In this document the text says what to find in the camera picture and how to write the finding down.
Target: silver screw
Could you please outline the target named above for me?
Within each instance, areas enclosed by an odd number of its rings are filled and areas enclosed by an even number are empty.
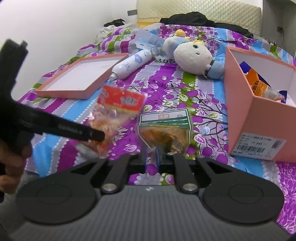
[[[114,191],[116,188],[117,186],[114,183],[106,183],[103,185],[103,189],[108,192]]]
[[[195,191],[197,189],[197,185],[193,183],[186,183],[183,185],[183,189],[189,192]]]

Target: white plush head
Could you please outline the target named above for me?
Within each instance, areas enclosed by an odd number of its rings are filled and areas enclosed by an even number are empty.
[[[202,41],[193,41],[180,44],[174,51],[176,63],[191,74],[204,74],[209,70],[213,60],[212,54]]]

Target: black fabric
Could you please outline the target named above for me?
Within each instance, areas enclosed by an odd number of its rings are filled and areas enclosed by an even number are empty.
[[[104,27],[108,27],[108,26],[110,26],[110,25],[115,25],[116,27],[119,27],[119,26],[124,25],[123,22],[125,22],[123,19],[116,19],[116,20],[113,20],[113,21],[110,22],[110,23],[106,23],[106,24],[104,24]]]
[[[241,26],[228,24],[228,23],[216,23],[214,21],[208,20],[205,15],[200,12],[189,12],[175,14],[169,18],[162,18],[160,23],[164,24],[179,24],[187,26],[203,26],[203,27],[213,27],[213,28],[225,28],[237,32],[252,39],[253,34]]]

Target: food package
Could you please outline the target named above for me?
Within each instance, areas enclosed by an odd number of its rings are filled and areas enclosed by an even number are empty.
[[[285,97],[278,91],[273,90],[270,86],[259,79],[258,73],[254,69],[250,69],[246,78],[252,88],[254,95],[261,96],[263,98],[281,101]]]
[[[143,113],[138,135],[148,148],[161,145],[166,153],[185,154],[192,137],[190,112],[178,109]]]
[[[105,85],[99,94],[94,110],[89,116],[89,125],[96,130],[103,131],[105,139],[102,142],[89,140],[83,144],[98,152],[99,155],[105,155],[117,129],[140,113],[146,98],[146,93],[131,92]]]

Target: open box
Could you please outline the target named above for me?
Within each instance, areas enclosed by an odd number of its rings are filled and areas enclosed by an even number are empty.
[[[239,66],[243,61],[272,89],[287,90],[287,103],[255,96]],[[229,154],[296,162],[296,68],[271,56],[227,46],[224,88]]]
[[[89,99],[109,79],[127,53],[81,58],[55,74],[36,92],[40,97]]]

